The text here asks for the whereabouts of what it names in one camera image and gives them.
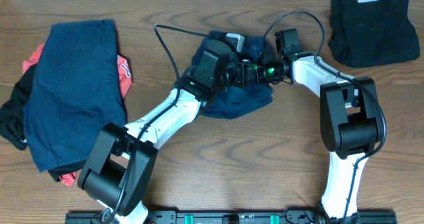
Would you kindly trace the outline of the navy blue shorts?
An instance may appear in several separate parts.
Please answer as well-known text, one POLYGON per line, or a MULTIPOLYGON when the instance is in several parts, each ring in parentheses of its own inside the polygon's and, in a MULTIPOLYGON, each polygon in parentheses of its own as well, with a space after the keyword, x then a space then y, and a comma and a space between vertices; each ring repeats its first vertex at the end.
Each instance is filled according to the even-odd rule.
MULTIPOLYGON (((245 36, 242 51, 237 56, 239 60, 250 60, 258 66, 276 58, 270 43, 260 36, 245 36)), ((244 87, 227 86, 223 91, 213 93, 201 114, 217 119, 236 119, 270 104, 272 93, 273 89, 267 83, 244 87)))

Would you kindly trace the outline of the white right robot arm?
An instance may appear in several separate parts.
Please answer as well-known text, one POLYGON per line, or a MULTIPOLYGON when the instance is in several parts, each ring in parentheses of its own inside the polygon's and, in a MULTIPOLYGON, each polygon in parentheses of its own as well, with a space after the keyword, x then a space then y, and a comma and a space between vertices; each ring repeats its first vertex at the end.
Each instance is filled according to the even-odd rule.
POLYGON ((313 223, 360 223, 356 198, 368 159, 383 145, 387 126, 374 81, 355 78, 304 51, 294 28, 275 33, 278 60, 263 69, 277 83, 304 85, 320 99, 321 138, 329 151, 327 185, 313 223))

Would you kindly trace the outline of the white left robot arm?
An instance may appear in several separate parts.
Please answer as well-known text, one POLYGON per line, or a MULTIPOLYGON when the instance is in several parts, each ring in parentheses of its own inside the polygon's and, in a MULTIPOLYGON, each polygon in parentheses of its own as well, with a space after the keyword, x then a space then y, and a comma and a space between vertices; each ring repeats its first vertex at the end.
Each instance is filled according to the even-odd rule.
POLYGON ((78 186, 104 207, 93 220, 143 223, 148 210, 142 199, 162 145, 218 93, 255 84, 262 54, 261 43, 239 34, 207 38, 161 104, 132 123, 106 124, 78 179, 78 186))

